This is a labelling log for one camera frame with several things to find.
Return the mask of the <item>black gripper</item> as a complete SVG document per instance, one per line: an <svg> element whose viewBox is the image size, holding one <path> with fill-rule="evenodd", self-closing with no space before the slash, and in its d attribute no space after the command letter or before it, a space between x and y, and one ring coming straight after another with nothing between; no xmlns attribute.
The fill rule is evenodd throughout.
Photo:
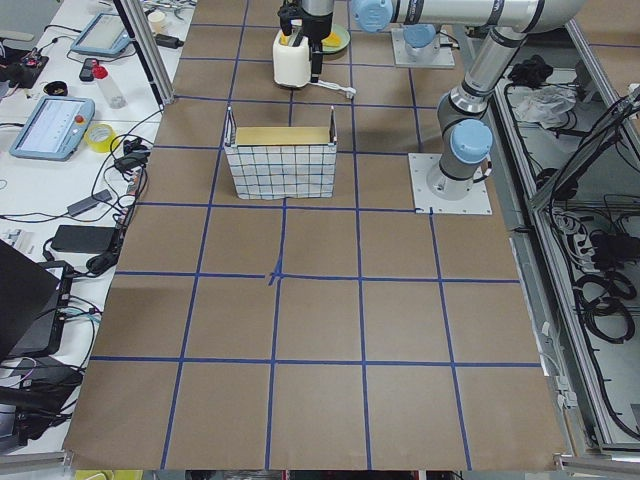
<svg viewBox="0 0 640 480"><path fill-rule="evenodd" d="M292 21L302 21L303 34L308 38L312 48L310 63L310 82L318 83L322 73L323 53L322 41L327 38L332 29L332 3L283 3L278 12L280 28L284 35L292 33Z"/></svg>

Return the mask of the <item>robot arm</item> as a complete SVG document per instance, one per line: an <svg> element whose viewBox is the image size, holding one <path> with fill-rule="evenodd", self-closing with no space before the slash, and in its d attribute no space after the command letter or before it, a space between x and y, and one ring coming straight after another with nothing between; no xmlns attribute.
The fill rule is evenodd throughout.
<svg viewBox="0 0 640 480"><path fill-rule="evenodd" d="M427 175L430 190L459 200L491 149L493 137L482 122L488 99L526 37L559 28L581 9L581 1L428 1L430 23L488 25L490 31L461 83L438 106L443 139L439 163Z"/></svg>
<svg viewBox="0 0 640 480"><path fill-rule="evenodd" d="M495 25L503 3L489 1L354 1L352 14L359 28L377 33L397 23L393 37L405 47L407 59L429 63L440 53L440 28L444 24ZM323 62L322 41L333 26L332 1L284 1L278 10L281 32L289 36L293 23L301 23L307 38L310 62L309 81L320 80Z"/></svg>

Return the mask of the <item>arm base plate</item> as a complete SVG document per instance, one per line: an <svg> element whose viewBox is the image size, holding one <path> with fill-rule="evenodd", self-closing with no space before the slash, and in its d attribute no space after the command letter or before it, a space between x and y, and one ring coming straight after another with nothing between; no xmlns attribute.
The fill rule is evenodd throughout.
<svg viewBox="0 0 640 480"><path fill-rule="evenodd" d="M447 37L433 24L391 29L395 65L404 68L453 69L455 60Z"/></svg>
<svg viewBox="0 0 640 480"><path fill-rule="evenodd" d="M409 172L414 211L418 214L491 215L482 167L467 180L452 180L440 170L440 154L410 153Z"/></svg>

